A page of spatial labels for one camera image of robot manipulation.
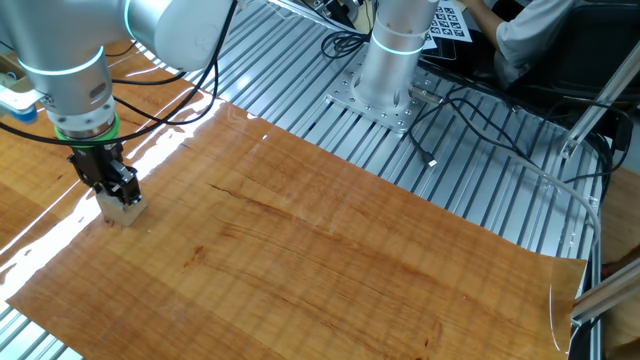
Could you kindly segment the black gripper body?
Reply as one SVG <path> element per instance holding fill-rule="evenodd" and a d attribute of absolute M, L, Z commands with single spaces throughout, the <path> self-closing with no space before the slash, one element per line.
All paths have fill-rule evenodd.
<path fill-rule="evenodd" d="M 136 170 L 124 164 L 122 152 L 121 143 L 73 147 L 68 160 L 86 185 L 120 186 L 132 182 L 136 177 Z"/>

